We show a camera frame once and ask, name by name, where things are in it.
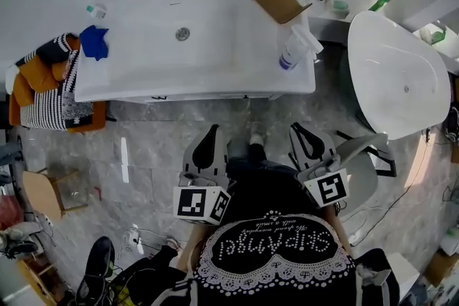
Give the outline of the white power strip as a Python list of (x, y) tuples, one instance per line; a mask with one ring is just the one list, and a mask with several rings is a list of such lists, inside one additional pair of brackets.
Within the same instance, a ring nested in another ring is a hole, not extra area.
[(139, 241), (140, 241), (140, 231), (139, 231), (139, 228), (137, 227), (131, 227), (127, 232), (126, 232), (126, 235), (127, 235), (127, 240), (128, 240), (128, 244), (130, 246), (137, 246), (139, 245)]

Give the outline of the blue cloth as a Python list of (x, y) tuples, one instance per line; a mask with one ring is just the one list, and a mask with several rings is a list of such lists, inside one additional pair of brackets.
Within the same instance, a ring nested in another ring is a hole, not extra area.
[(97, 61), (108, 57), (108, 46), (104, 40), (107, 32), (108, 29), (91, 25), (80, 33), (80, 44), (86, 57)]

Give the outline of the black white striped blanket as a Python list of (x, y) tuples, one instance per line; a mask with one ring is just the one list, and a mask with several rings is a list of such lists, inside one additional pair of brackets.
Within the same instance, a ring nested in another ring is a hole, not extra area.
[(34, 103), (20, 108), (20, 123), (26, 128), (84, 133), (98, 128), (92, 102), (77, 102), (75, 87), (80, 53), (72, 51), (66, 79), (58, 87), (34, 95)]

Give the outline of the wooden stool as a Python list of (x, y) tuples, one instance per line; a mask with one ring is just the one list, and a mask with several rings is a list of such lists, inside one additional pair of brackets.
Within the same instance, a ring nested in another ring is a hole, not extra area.
[(87, 204), (65, 208), (62, 202), (59, 185), (79, 174), (73, 170), (61, 177), (51, 177), (46, 174), (47, 168), (37, 172), (24, 171), (22, 181), (24, 190), (31, 207), (46, 216), (51, 222), (60, 221), (65, 214), (86, 209)]

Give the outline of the red plastic bag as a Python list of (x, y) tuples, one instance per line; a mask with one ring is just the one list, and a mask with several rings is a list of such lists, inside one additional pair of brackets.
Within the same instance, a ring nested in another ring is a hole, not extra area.
[(22, 223), (24, 213), (15, 196), (0, 195), (0, 231)]

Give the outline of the orange sofa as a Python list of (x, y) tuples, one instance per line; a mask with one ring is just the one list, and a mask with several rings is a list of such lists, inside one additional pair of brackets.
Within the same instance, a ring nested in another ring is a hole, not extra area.
[[(52, 64), (50, 66), (48, 65), (52, 69), (53, 77), (58, 83), (67, 77), (70, 66), (69, 58), (67, 61)], [(20, 108), (33, 104), (34, 95), (37, 93), (38, 92), (33, 91), (25, 77), (19, 72), (14, 81), (13, 93), (9, 95), (9, 122), (11, 125), (21, 125)], [(92, 103), (95, 107), (94, 121), (98, 126), (95, 130), (101, 130), (105, 127), (105, 122), (107, 121), (107, 102), (99, 101)]]

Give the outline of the white vanity cabinet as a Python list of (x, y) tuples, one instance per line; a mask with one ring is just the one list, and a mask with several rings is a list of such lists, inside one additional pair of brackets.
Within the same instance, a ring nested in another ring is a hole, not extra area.
[[(78, 102), (137, 103), (311, 94), (314, 63), (279, 64), (291, 33), (255, 0), (96, 0), (108, 57), (80, 56)], [(175, 33), (190, 30), (186, 41)]]

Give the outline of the small clear green-capped bottle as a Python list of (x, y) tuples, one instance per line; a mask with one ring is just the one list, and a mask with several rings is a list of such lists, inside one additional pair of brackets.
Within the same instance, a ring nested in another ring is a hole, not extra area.
[(93, 4), (86, 7), (87, 12), (90, 13), (92, 18), (103, 20), (106, 16), (106, 8), (103, 4)]

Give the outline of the orange cushion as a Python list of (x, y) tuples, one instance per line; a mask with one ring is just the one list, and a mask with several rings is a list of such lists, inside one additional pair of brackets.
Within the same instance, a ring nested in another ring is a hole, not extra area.
[(21, 65), (19, 71), (35, 92), (43, 93), (59, 87), (58, 81), (53, 77), (52, 69), (37, 55)]

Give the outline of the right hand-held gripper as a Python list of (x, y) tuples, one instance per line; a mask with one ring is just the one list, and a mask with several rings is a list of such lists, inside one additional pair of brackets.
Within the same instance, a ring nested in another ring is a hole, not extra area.
[(307, 123), (293, 123), (289, 136), (300, 171), (296, 178), (315, 207), (320, 209), (347, 199), (347, 171), (341, 166), (331, 136)]

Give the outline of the person's left forearm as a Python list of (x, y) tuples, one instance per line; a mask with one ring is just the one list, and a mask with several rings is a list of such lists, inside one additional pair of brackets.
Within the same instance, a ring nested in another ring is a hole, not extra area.
[(189, 240), (181, 252), (176, 268), (182, 272), (187, 272), (189, 268), (188, 264), (190, 264), (190, 268), (194, 269), (199, 260), (199, 254), (202, 247), (213, 232), (213, 226), (194, 225)]

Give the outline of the green spray bottle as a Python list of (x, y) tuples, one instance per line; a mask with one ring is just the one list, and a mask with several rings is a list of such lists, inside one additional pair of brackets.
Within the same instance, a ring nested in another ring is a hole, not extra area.
[(429, 45), (434, 45), (437, 44), (445, 39), (446, 36), (446, 29), (436, 29), (435, 31), (432, 31), (428, 27), (423, 27), (420, 30), (420, 38), (428, 43)]

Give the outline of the white blue-label spray bottle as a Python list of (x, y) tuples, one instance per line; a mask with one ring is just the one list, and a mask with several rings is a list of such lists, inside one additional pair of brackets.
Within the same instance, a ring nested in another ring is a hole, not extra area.
[(295, 24), (291, 31), (279, 58), (284, 70), (291, 70), (300, 63), (313, 62), (323, 51), (323, 45), (305, 27)]

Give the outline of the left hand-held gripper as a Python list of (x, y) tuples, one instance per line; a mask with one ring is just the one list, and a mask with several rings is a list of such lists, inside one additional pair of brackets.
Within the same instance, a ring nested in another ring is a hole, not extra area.
[(214, 124), (191, 142), (184, 153), (184, 171), (174, 187), (173, 214), (192, 224), (219, 226), (231, 196), (214, 179), (199, 177), (223, 176), (227, 164), (224, 133)]

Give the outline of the person's blue jeans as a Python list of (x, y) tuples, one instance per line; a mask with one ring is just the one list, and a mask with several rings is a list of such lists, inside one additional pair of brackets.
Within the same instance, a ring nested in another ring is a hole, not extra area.
[(250, 166), (261, 167), (268, 164), (264, 146), (253, 144), (244, 138), (232, 139), (227, 145), (228, 167)]

